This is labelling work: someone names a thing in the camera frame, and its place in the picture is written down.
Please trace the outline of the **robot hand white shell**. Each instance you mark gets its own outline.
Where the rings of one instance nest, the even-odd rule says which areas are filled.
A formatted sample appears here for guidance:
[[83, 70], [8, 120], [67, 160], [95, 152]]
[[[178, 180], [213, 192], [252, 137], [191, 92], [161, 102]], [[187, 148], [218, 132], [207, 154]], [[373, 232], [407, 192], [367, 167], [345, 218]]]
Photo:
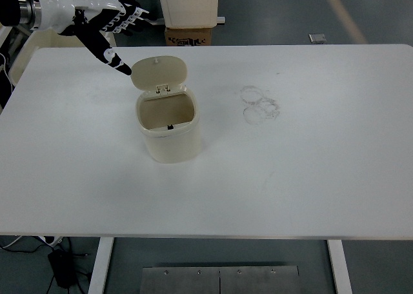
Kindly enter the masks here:
[[32, 0], [34, 30], [51, 29], [75, 36], [102, 63], [131, 75], [129, 65], [117, 55], [104, 34], [124, 32], [149, 12], [137, 3], [120, 0]]

